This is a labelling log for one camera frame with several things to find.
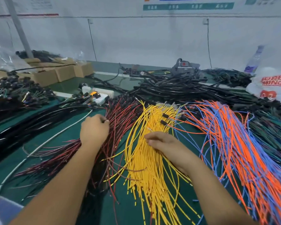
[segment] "wall socket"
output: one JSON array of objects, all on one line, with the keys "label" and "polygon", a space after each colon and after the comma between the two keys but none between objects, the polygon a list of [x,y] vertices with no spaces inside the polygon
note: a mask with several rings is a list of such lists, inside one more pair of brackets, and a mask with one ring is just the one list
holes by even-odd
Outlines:
[{"label": "wall socket", "polygon": [[203,24],[204,25],[208,25],[208,21],[209,21],[209,19],[207,17],[203,18]]}]

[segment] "left hand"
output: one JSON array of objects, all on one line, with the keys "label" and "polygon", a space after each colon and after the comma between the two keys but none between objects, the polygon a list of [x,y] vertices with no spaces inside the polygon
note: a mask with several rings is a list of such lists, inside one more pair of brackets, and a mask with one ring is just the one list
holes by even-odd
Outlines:
[{"label": "left hand", "polygon": [[96,114],[87,117],[81,124],[80,140],[82,146],[94,145],[101,147],[108,136],[109,120],[106,117]]}]

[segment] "green sign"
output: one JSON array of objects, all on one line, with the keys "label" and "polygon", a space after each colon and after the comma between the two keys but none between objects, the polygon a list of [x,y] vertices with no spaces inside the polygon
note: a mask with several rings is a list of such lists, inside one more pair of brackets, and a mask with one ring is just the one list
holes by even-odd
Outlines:
[{"label": "green sign", "polygon": [[143,11],[154,10],[226,10],[233,9],[234,2],[224,3],[184,3],[184,4],[155,4],[143,5]]}]

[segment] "green workbench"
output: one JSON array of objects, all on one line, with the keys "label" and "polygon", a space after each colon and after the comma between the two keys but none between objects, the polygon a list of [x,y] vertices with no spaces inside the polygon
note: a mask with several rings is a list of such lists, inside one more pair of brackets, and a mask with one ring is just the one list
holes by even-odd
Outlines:
[{"label": "green workbench", "polygon": [[[106,80],[113,78],[113,76],[110,75],[100,75],[97,74],[97,77]],[[70,80],[67,80],[62,83],[54,84],[51,86],[52,90],[54,91],[60,91],[60,92],[66,92],[66,93],[75,93],[77,91],[77,87],[79,83],[91,83],[91,79],[86,78],[73,78]],[[116,79],[110,81],[110,83],[115,84],[117,86],[120,86],[122,88],[125,88],[127,90],[130,90],[133,88],[133,86],[138,85],[139,80],[130,79],[130,78],[124,78],[124,77],[117,77]],[[91,113],[91,116],[95,115],[98,111],[94,111]],[[11,126],[14,123],[17,123],[18,121],[22,120],[24,117],[27,117],[28,115],[31,115],[33,112],[26,113],[23,116],[14,118],[2,125],[0,125],[0,131],[4,130],[5,128]],[[61,131],[65,127],[71,125],[72,123],[76,122],[80,118],[82,118],[84,115],[86,115],[87,112],[76,115],[75,117],[72,117],[69,120],[66,120],[64,123],[54,127],[53,129],[42,133],[41,135],[38,135],[28,143],[24,145],[25,150],[29,153],[32,152],[37,146],[45,142],[47,139],[49,139],[51,136],[56,134],[57,132]],[[64,145],[63,141],[67,140],[73,140],[79,138],[79,132],[80,132],[80,123],[74,125],[73,127],[66,130],[61,135],[57,136],[55,139],[53,139],[51,142],[49,142],[46,147],[53,147],[53,146],[59,146]],[[185,128],[191,132],[199,132],[191,125],[185,125]],[[126,140],[128,136],[128,133],[125,134],[122,140]],[[205,139],[205,135],[202,134],[194,134],[194,138],[196,139],[196,142],[199,146],[203,144],[203,141]],[[192,145],[190,145],[186,140],[182,140],[182,142],[193,152],[195,152],[197,155],[199,154],[197,149],[194,148]],[[122,151],[124,149],[125,144],[121,148],[118,149],[118,151]],[[26,154],[24,153],[22,148],[19,148],[17,151],[12,153],[10,156],[8,156],[6,159],[4,159],[0,163],[0,184],[3,181],[3,179],[14,169],[17,164],[19,164],[24,158],[26,157]],[[28,159],[26,163],[19,168],[18,171],[22,171],[27,167],[30,167],[32,164],[36,164],[41,162],[39,158],[33,158]],[[116,163],[120,162],[120,156],[115,159]],[[24,201],[22,201],[23,198],[26,197],[26,195],[34,188],[32,187],[24,187],[19,189],[11,189],[11,187],[14,187],[21,182],[21,179],[16,179],[8,182],[2,189],[1,195],[15,201],[19,204],[26,205],[31,198],[27,198]],[[25,185],[27,182],[24,181],[23,183],[19,184],[20,186]],[[120,178],[116,185],[116,197],[119,202],[119,204],[115,204],[116,208],[116,214],[117,214],[117,222],[118,224],[130,224],[133,222],[135,225],[143,225],[143,217],[142,217],[142,209],[140,204],[140,199],[137,199],[137,206],[135,205],[135,200],[133,197],[133,194],[129,192],[127,194],[127,186],[123,185],[124,178]],[[230,194],[237,199],[233,189],[231,186],[227,187]],[[180,180],[180,193],[185,198],[185,200],[191,205],[191,207],[201,216],[202,210],[199,206],[198,202],[193,202],[192,200],[197,199],[194,189],[189,184],[185,183],[183,180]],[[195,224],[198,223],[199,218],[195,215],[194,212],[192,212],[187,205],[182,201],[182,199],[178,198],[177,203],[181,206],[181,208],[186,212],[186,214],[191,218],[192,221],[194,221]],[[176,212],[180,218],[180,222],[182,224],[192,224],[176,207]],[[105,194],[104,198],[102,199],[101,206],[99,208],[99,211],[96,212],[96,216],[99,217],[99,220],[92,221],[92,215],[90,215],[88,218],[84,220],[80,220],[79,224],[109,224],[113,225],[116,224],[115,218],[114,218],[114,212],[113,212],[113,197],[110,196],[109,193]],[[150,213],[145,206],[145,214],[146,214],[146,224],[150,224]],[[202,225],[206,224],[205,219],[201,222]]]}]

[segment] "white wall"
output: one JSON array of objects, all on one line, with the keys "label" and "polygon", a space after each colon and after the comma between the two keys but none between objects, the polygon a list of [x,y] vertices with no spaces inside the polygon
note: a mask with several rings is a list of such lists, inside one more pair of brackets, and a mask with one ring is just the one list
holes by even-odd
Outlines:
[{"label": "white wall", "polygon": [[[171,67],[183,58],[210,67],[203,17],[104,18],[112,15],[112,7],[97,7],[101,15],[90,28],[98,61]],[[69,9],[63,6],[68,15]],[[15,50],[22,50],[10,18],[0,18],[0,44],[12,49],[6,22]],[[281,55],[281,18],[210,17],[209,22],[213,67],[243,70],[260,44]],[[32,49],[72,57],[83,51],[85,59],[95,60],[86,17],[21,18],[21,23]]]}]

